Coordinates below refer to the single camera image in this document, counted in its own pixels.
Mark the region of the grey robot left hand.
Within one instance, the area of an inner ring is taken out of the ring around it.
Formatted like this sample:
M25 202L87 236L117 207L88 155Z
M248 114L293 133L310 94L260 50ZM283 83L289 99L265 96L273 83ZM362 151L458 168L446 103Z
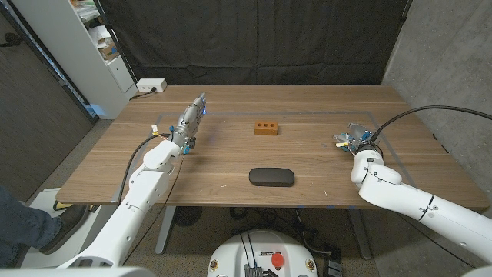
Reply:
M206 94L202 92L179 116L177 125L171 129L170 140L188 154L196 143L195 134L206 114Z

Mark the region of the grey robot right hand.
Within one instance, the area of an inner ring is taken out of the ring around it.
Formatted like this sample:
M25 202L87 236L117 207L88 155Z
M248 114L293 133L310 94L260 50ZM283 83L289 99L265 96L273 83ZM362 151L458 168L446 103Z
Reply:
M349 123L348 131L341 133L340 135L334 135L336 140L335 146L346 152L350 152L352 155L356 155L363 150L374 150L382 153L381 147L378 145L379 141L372 141L373 132L366 127Z

